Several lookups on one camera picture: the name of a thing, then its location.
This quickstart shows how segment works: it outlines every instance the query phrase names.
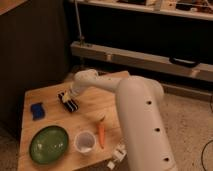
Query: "carrot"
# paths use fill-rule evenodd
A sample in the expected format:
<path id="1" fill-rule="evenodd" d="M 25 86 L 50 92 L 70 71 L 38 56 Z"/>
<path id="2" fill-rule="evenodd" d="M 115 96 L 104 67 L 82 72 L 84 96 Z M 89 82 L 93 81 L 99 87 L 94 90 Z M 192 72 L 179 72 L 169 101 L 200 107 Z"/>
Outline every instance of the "carrot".
<path id="1" fill-rule="evenodd" d="M 98 123 L 98 138 L 99 138 L 99 144 L 102 149 L 104 149 L 104 141 L 105 141 L 105 128 L 104 128 L 104 118 L 103 117 L 99 123 Z"/>

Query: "wire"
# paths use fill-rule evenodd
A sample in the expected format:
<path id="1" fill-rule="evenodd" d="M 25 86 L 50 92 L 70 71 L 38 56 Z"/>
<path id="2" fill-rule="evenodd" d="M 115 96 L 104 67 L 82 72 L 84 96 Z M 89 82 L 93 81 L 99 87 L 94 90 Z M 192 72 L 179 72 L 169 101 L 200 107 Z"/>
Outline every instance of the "wire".
<path id="1" fill-rule="evenodd" d="M 209 105 L 210 105 L 211 111 L 212 111 L 212 113 L 213 113 L 213 105 L 212 105 L 212 103 L 213 103 L 213 93 L 211 94 L 210 102 L 209 102 Z"/>
<path id="2" fill-rule="evenodd" d="M 205 144 L 205 146 L 203 147 L 202 153 L 201 153 L 201 165 L 202 165 L 204 171 L 207 171 L 207 169 L 206 169 L 206 167 L 205 167 L 205 165 L 204 165 L 204 162 L 203 162 L 203 156 L 204 156 L 204 152 L 205 152 L 206 147 L 207 147 L 210 143 L 213 143 L 213 140 L 210 140 L 210 141 L 208 141 L 208 142 Z"/>

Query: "green ceramic bowl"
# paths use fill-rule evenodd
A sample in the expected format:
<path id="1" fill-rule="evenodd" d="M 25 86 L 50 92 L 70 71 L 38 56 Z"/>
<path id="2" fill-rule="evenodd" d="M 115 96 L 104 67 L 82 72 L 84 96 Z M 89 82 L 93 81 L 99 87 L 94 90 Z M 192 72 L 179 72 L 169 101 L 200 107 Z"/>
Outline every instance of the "green ceramic bowl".
<path id="1" fill-rule="evenodd" d="M 41 129 L 32 139 L 29 153 L 38 164 L 49 164 L 61 157 L 68 147 L 69 137 L 64 128 L 48 126 Z"/>

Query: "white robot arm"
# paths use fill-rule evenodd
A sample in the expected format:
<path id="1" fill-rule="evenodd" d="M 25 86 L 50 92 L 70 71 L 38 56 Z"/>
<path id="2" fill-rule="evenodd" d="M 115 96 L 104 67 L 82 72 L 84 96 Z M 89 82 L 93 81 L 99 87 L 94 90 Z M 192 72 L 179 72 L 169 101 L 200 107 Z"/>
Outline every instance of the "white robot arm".
<path id="1" fill-rule="evenodd" d="M 177 171 L 177 166 L 158 110 L 163 88 L 155 80 L 139 76 L 98 76 L 95 70 L 74 76 L 70 91 L 74 98 L 95 86 L 115 93 L 117 113 L 131 171 Z"/>

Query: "white cup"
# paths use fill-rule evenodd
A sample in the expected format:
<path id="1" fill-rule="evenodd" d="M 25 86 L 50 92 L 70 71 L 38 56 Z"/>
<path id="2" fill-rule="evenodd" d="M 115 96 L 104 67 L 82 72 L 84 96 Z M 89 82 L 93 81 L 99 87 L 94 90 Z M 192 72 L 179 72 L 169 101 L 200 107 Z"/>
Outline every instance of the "white cup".
<path id="1" fill-rule="evenodd" d="M 90 131 L 82 131 L 75 136 L 74 147 L 81 154 L 90 154 L 95 145 L 95 135 Z"/>

